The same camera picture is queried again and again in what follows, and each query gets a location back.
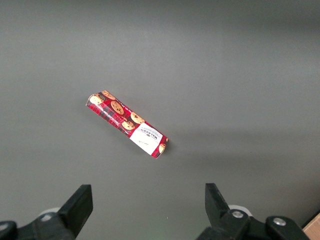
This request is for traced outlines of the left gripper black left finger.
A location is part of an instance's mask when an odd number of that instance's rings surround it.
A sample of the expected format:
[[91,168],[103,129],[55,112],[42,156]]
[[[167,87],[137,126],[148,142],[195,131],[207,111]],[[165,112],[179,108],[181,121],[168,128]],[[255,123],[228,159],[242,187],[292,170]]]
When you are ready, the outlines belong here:
[[18,228],[12,220],[0,222],[2,240],[74,240],[93,211],[92,186],[81,185],[57,212],[47,212]]

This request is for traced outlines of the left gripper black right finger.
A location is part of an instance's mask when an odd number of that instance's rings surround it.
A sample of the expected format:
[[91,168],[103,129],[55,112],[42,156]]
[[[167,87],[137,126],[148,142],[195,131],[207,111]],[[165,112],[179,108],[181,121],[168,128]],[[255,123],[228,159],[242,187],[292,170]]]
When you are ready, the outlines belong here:
[[245,211],[231,209],[214,183],[205,184],[205,211],[210,226],[198,240],[308,240],[292,219],[272,215],[258,221]]

